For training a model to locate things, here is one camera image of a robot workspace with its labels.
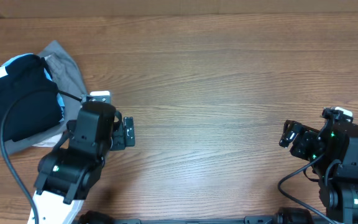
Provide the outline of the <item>black t-shirt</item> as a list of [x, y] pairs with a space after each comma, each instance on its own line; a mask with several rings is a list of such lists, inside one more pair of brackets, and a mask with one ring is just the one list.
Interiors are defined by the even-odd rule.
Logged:
[[10, 111], [5, 141], [20, 141], [60, 124], [57, 84], [46, 79], [44, 65], [44, 58], [27, 55], [7, 66], [8, 75], [0, 78], [0, 132], [2, 119]]

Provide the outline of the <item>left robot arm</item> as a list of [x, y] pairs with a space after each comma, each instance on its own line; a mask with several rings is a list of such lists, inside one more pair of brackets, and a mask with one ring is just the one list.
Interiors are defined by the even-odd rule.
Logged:
[[75, 120], [67, 122], [67, 133], [43, 156], [38, 165], [35, 207], [29, 223], [72, 223], [101, 177], [111, 151], [135, 146], [132, 117], [109, 103], [83, 103]]

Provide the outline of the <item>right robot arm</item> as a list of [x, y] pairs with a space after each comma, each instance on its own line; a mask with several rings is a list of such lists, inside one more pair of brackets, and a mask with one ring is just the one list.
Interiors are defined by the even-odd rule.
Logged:
[[[307, 165], [288, 174], [277, 184], [281, 194], [300, 208], [281, 208], [275, 223], [358, 223], [358, 124], [352, 112], [340, 107], [324, 108], [321, 129], [287, 120], [279, 145]], [[311, 168], [317, 175], [319, 199], [324, 213], [282, 189], [289, 178]]]

